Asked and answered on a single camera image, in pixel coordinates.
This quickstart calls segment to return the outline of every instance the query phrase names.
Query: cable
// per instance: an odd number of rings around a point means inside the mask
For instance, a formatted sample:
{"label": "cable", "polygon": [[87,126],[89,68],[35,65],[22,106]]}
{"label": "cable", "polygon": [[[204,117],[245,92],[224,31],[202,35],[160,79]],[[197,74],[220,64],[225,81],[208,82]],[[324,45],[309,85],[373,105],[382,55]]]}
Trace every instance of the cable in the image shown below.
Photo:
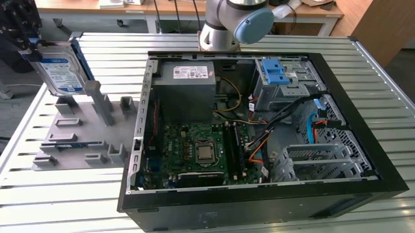
{"label": "cable", "polygon": [[162,33],[161,31],[161,21],[160,21],[160,13],[158,13],[158,8],[157,8],[157,3],[156,3],[156,0],[153,0],[154,2],[154,7],[156,7],[156,12],[157,12],[157,22],[158,22],[158,32]]}
{"label": "cable", "polygon": [[290,12],[292,12],[292,15],[293,15],[293,20],[292,20],[292,24],[290,24],[290,30],[289,30],[289,32],[286,33],[286,35],[289,35],[289,33],[292,32],[292,30],[293,30],[293,28],[294,28],[294,26],[296,26],[296,24],[297,24],[297,13],[296,13],[294,9],[289,6],[289,4],[286,4],[286,6],[289,7]]}
{"label": "cable", "polygon": [[[320,120],[316,122],[316,124],[326,123],[326,120]],[[317,129],[312,129],[312,137],[313,137],[313,142],[317,143]]]}
{"label": "cable", "polygon": [[196,16],[197,16],[198,31],[201,31],[200,19],[198,19],[198,12],[197,12],[197,6],[196,6],[194,0],[193,0],[193,6],[194,6],[194,11],[196,11]]}
{"label": "cable", "polygon": [[226,121],[236,121],[236,122],[242,122],[242,123],[249,124],[249,125],[256,125],[256,123],[253,123],[253,122],[248,122],[248,121],[244,121],[244,120],[236,120],[236,119],[226,118],[220,112],[214,112],[214,114],[217,114],[218,117],[220,117],[222,120],[226,120]]}
{"label": "cable", "polygon": [[273,125],[276,123],[278,123],[282,119],[285,119],[290,114],[292,114],[292,111],[296,109],[296,107],[304,103],[305,101],[308,100],[312,100],[314,98],[318,98],[321,97],[321,93],[317,93],[317,94],[310,94],[309,96],[305,96],[305,97],[300,97],[297,98],[293,102],[290,102],[288,105],[285,105],[278,111],[277,113],[274,114],[274,116],[270,118],[270,120],[268,121],[268,124],[262,130],[262,133],[261,135],[253,139],[253,141],[248,144],[249,146],[250,145],[254,145],[258,141],[260,141],[260,138],[266,135],[269,133],[269,131],[273,129]]}
{"label": "cable", "polygon": [[253,153],[250,154],[249,158],[248,158],[248,161],[249,162],[254,162],[254,163],[262,163],[261,160],[256,160],[256,159],[252,159],[256,152],[258,151],[258,149],[261,148],[261,146],[264,145],[265,141],[268,140],[269,138],[269,135],[266,136],[266,138],[261,141],[261,143],[258,144],[258,146],[256,147],[256,149],[253,150]]}
{"label": "cable", "polygon": [[217,112],[229,112],[229,111],[232,111],[233,109],[236,109],[236,108],[238,107],[240,102],[241,102],[240,91],[238,91],[237,87],[234,86],[234,84],[233,84],[228,79],[225,79],[225,78],[220,78],[220,79],[222,79],[224,81],[226,81],[226,83],[233,87],[233,89],[234,89],[236,92],[237,92],[238,100],[237,100],[237,104],[236,104],[232,108],[228,108],[228,109],[216,109],[216,110],[213,110],[213,112],[216,112],[216,113],[217,113]]}
{"label": "cable", "polygon": [[174,8],[176,8],[176,16],[177,16],[178,33],[181,33],[180,18],[178,18],[178,9],[177,9],[177,0],[174,0]]}
{"label": "cable", "polygon": [[312,136],[312,118],[313,116],[317,114],[317,112],[312,112],[309,113],[308,115],[308,118],[306,118],[306,124],[305,124],[305,128],[306,128],[306,138],[308,138],[308,143],[309,144],[313,144],[314,143],[314,139],[313,139],[313,136]]}
{"label": "cable", "polygon": [[38,85],[38,84],[9,84],[5,86],[41,86],[41,85]]}
{"label": "cable", "polygon": [[150,138],[149,138],[149,141],[148,141],[148,145],[146,145],[145,150],[148,150],[148,147],[149,147],[150,142],[153,141],[153,138],[154,138],[154,135],[156,135],[156,124],[157,124],[157,121],[156,121],[156,113],[157,113],[157,102],[154,101],[154,111],[153,111],[153,134],[150,135]]}
{"label": "cable", "polygon": [[257,122],[258,122],[258,120],[252,120],[252,114],[253,114],[253,112],[252,112],[252,111],[249,111],[249,115],[248,115],[249,122],[252,122],[252,123],[257,123]]}

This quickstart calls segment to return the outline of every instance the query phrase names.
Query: wooden table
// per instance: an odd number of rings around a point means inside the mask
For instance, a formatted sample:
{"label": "wooden table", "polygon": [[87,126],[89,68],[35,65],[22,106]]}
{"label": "wooden table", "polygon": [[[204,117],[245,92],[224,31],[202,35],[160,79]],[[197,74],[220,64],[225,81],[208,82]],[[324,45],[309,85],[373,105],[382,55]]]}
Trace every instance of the wooden table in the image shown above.
{"label": "wooden table", "polygon": [[[98,9],[97,0],[35,0],[41,18],[78,18],[78,19],[144,19],[146,21],[148,32],[156,33],[156,8],[152,0],[145,0],[144,5],[125,5],[124,8]],[[205,4],[196,0],[200,20],[205,17]],[[157,0],[157,7],[161,20],[176,20],[174,2],[172,0]],[[193,3],[189,0],[177,0],[180,20],[197,20]],[[330,11],[318,7],[309,7],[302,4],[296,9],[297,23],[322,24],[318,36],[329,35],[342,12],[334,6]],[[285,18],[274,18],[274,22],[293,22],[289,14]]]}
{"label": "wooden table", "polygon": [[[204,15],[206,12],[205,4],[200,1],[196,3],[197,11],[200,15],[200,20],[204,20]],[[146,14],[156,15],[156,8],[153,1],[148,1],[148,8],[146,8]],[[177,20],[176,16],[176,8],[174,8],[174,2],[172,0],[157,0],[157,7],[158,7],[158,13],[160,13],[160,19],[161,20]],[[194,12],[194,6],[193,2],[190,0],[177,0],[177,8],[178,8],[178,15],[180,20],[197,20],[196,18],[196,12]],[[325,11],[320,9],[318,7],[309,7],[305,4],[301,4],[298,8],[294,10],[297,14],[297,23],[320,23],[322,24],[318,36],[328,36],[332,28],[337,22],[337,19],[342,17],[342,12],[340,9],[333,6],[329,11]],[[156,31],[156,17],[153,19],[153,27],[152,32]],[[292,23],[293,22],[293,16],[289,14],[286,17],[277,19],[274,18],[274,22],[285,22]]]}

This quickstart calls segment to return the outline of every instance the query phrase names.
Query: gray 3d-printed holder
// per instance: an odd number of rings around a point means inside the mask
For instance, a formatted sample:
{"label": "gray 3d-printed holder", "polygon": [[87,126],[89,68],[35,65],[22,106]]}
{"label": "gray 3d-printed holder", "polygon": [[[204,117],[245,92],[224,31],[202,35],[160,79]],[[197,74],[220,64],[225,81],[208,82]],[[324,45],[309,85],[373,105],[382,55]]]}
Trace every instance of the gray 3d-printed holder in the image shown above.
{"label": "gray 3d-printed holder", "polygon": [[137,103],[130,97],[109,102],[91,83],[91,102],[55,101],[55,114],[31,170],[122,167],[132,148]]}

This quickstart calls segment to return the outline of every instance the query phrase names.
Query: blue latch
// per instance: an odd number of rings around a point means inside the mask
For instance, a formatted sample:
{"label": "blue latch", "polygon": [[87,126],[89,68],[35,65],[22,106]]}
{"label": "blue latch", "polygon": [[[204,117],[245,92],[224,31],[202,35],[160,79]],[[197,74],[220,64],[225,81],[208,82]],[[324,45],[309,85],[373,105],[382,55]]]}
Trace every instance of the blue latch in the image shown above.
{"label": "blue latch", "polygon": [[277,59],[261,59],[261,67],[266,76],[268,84],[288,84],[284,74],[284,67],[280,65]]}

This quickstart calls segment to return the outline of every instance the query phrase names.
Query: blue hard drive label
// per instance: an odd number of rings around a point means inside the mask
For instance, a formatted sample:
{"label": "blue hard drive label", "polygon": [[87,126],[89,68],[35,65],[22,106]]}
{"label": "blue hard drive label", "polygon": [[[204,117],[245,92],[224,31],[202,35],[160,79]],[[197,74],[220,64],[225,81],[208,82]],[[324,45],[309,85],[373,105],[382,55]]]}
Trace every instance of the blue hard drive label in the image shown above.
{"label": "blue hard drive label", "polygon": [[78,92],[82,85],[69,61],[63,58],[43,58],[39,62],[53,86],[65,92]]}

